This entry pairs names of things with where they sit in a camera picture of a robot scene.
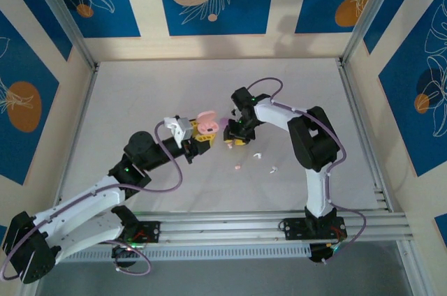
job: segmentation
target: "robotic arm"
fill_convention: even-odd
[[[196,120],[165,118],[164,124],[174,137],[162,143],[174,158],[184,155],[192,163],[212,146],[215,134],[198,134]],[[26,212],[15,216],[3,243],[7,255],[30,230],[44,224],[10,258],[22,282],[37,281],[67,256],[111,239],[134,244],[158,242],[159,222],[139,221],[119,204],[135,195],[136,187],[144,188],[151,181],[148,171],[169,161],[148,132],[137,132],[125,146],[121,161],[94,186],[34,217]]]
[[[306,217],[282,221],[286,239],[330,242],[335,237],[334,230],[339,242],[345,239],[343,218],[337,217],[337,210],[330,205],[325,187],[326,170],[337,159],[339,147],[325,130],[300,114],[317,118],[333,132],[323,109],[296,110],[272,101],[265,94],[254,97],[246,88],[238,89],[231,98],[240,118],[228,122],[223,132],[225,141],[248,144],[256,139],[255,127],[271,123],[289,132],[295,156],[306,168]],[[158,242],[160,223],[139,221],[120,204],[135,195],[139,188],[151,191],[143,189],[151,181],[147,172],[170,161],[166,151],[173,158],[184,155],[188,163],[192,163],[195,156],[211,147],[215,138],[215,133],[199,134],[196,120],[177,116],[165,118],[164,125],[173,135],[162,142],[165,149],[155,143],[148,132],[137,132],[125,146],[121,161],[93,187],[34,217],[22,212],[13,218],[3,250],[23,283],[39,280],[67,256],[101,242],[111,239],[134,244]],[[323,258],[331,255],[325,252]]]
[[[285,232],[286,239],[329,241],[335,234],[339,241],[346,239],[344,220],[337,217],[337,210],[330,204],[328,188],[325,185],[327,169],[337,160],[339,146],[321,125],[312,120],[316,119],[335,134],[324,110],[320,107],[309,110],[295,109],[273,101],[266,94],[252,96],[244,87],[236,90],[231,99],[240,112],[240,118],[228,121],[223,132],[226,142],[237,140],[237,145],[248,144],[256,139],[255,127],[264,123],[273,124],[289,132],[295,157],[306,169],[306,218],[284,219],[284,225],[288,227],[288,232]]]

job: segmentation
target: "pink object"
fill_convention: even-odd
[[[221,118],[221,120],[219,120],[219,126],[220,127],[225,127],[228,125],[228,120],[230,120],[230,118]]]
[[[197,129],[200,134],[213,134],[219,131],[219,125],[214,120],[217,117],[216,111],[205,111],[197,116]]]

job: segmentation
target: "purple cable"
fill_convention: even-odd
[[[294,108],[291,108],[287,105],[284,104],[279,104],[279,103],[275,103],[274,101],[272,101],[272,104],[277,106],[278,108],[282,108],[282,109],[286,109],[286,110],[291,110],[294,111],[294,113],[297,114],[301,114],[302,116],[305,116],[307,118],[309,118],[310,120],[312,120],[314,123],[316,123],[317,125],[319,125],[336,143],[337,145],[340,147],[340,150],[342,151],[342,158],[339,160],[336,160],[332,165],[330,165],[326,171],[326,176],[325,176],[325,190],[326,193],[328,193],[328,202],[329,204],[331,204],[334,208],[345,211],[345,212],[352,212],[354,214],[357,214],[358,216],[362,217],[363,219],[363,225],[360,228],[360,230],[358,231],[358,233],[349,241],[349,243],[344,247],[344,249],[348,248],[350,245],[352,245],[358,238],[359,236],[361,236],[361,234],[363,233],[363,231],[365,231],[366,225],[367,225],[367,219],[366,216],[364,214],[362,214],[360,211],[355,210],[355,209],[348,209],[347,207],[340,207],[339,205],[336,205],[334,203],[332,203],[332,200],[330,199],[330,171],[338,166],[340,163],[344,162],[346,160],[346,149],[344,148],[343,144],[340,142],[340,140],[337,138],[337,136],[335,135],[335,133],[332,132],[332,130],[330,130],[330,128],[328,128],[323,122],[321,122],[320,120],[318,120],[317,118],[315,118],[314,116],[308,114],[307,112],[303,112],[300,110],[296,110]],[[332,255],[332,257],[326,261],[332,260],[337,254]]]
[[[70,204],[67,204],[65,207],[62,207],[60,210],[57,210],[55,213],[53,213],[52,215],[50,215],[48,220],[44,220],[41,221],[39,224],[37,224],[36,226],[34,226],[21,240],[19,240],[19,242],[11,249],[11,251],[9,252],[9,254],[6,256],[5,261],[3,262],[3,265],[0,268],[0,281],[10,281],[10,280],[14,280],[16,278],[18,278],[20,275],[15,275],[15,276],[5,276],[5,271],[6,271],[6,267],[8,265],[8,263],[11,261],[11,258],[14,256],[14,254],[17,252],[17,250],[30,238],[30,236],[33,235],[33,233],[35,233],[39,228],[41,228],[42,226],[44,226],[45,224],[49,223],[53,218],[57,217],[59,214],[67,211],[68,209],[70,209],[71,207],[77,205],[79,202],[82,202],[83,200],[96,195],[97,193],[101,193],[103,191],[106,191],[108,189],[112,189],[112,188],[127,188],[127,189],[133,189],[133,190],[137,190],[137,191],[144,191],[146,193],[168,193],[171,191],[174,191],[175,189],[179,188],[179,186],[182,184],[183,182],[183,174],[182,174],[182,170],[180,169],[177,161],[175,160],[174,156],[168,151],[168,149],[166,148],[166,146],[163,144],[163,142],[161,141],[160,137],[159,137],[159,133],[158,133],[158,129],[160,128],[160,126],[163,125],[163,121],[160,121],[156,126],[155,126],[155,138],[158,142],[158,144],[160,145],[161,149],[165,152],[165,154],[168,156],[168,158],[174,163],[175,167],[177,168],[177,171],[179,173],[179,181],[178,183],[173,186],[172,188],[169,189],[147,189],[147,188],[140,188],[139,186],[134,186],[131,184],[120,184],[120,183],[116,183],[116,184],[111,184],[109,186],[104,186],[102,188],[99,188],[98,190],[94,191],[93,193],[86,193],[85,195],[79,197],[78,199],[74,200],[73,202],[71,202]],[[149,259],[144,255],[144,254],[140,254],[140,252],[136,249],[133,249],[136,253],[138,253],[139,255],[141,255],[148,263],[149,265],[149,269],[147,270],[147,272],[145,272],[145,274],[150,272],[150,267],[151,267],[151,263],[149,261]],[[135,274],[137,276],[141,276],[142,273],[131,273],[131,272],[125,272],[126,274]]]
[[[151,264],[151,261],[149,260],[149,258],[148,258],[147,256],[145,256],[145,254],[144,254],[143,252],[141,252],[141,251],[139,251],[139,250],[133,248],[132,246],[130,246],[129,244],[126,244],[125,242],[117,242],[116,240],[108,240],[108,241],[106,241],[106,242],[107,242],[108,244],[113,244],[113,245],[119,245],[119,246],[124,246],[124,247],[126,247],[127,249],[131,250],[132,252],[137,253],[137,254],[138,254],[141,258],[143,258],[143,259],[146,261],[146,263],[147,263],[147,270],[146,270],[146,272],[135,273],[135,272],[130,272],[130,271],[128,271],[128,270],[121,269],[121,267],[118,266],[118,264],[117,264],[117,260],[115,260],[115,261],[113,262],[113,264],[115,265],[116,269],[117,269],[119,272],[124,273],[124,274],[127,274],[127,275],[132,275],[132,276],[143,276],[143,275],[147,275],[147,274],[149,274],[149,273],[151,272],[151,270],[152,270],[152,264]]]
[[[271,95],[271,97],[270,97],[270,99],[273,99],[281,90],[282,90],[282,87],[284,86],[284,83],[279,79],[279,78],[276,78],[276,77],[264,77],[264,78],[261,78],[261,79],[259,79],[259,80],[257,80],[257,81],[254,81],[253,83],[251,83],[248,87],[247,87],[247,90],[250,90],[250,88],[252,87],[252,86],[254,86],[255,84],[258,84],[259,82],[262,82],[262,81],[268,81],[268,80],[272,80],[272,81],[277,81],[277,82],[279,82],[279,88],[278,88],[278,90],[276,90],[272,95]]]

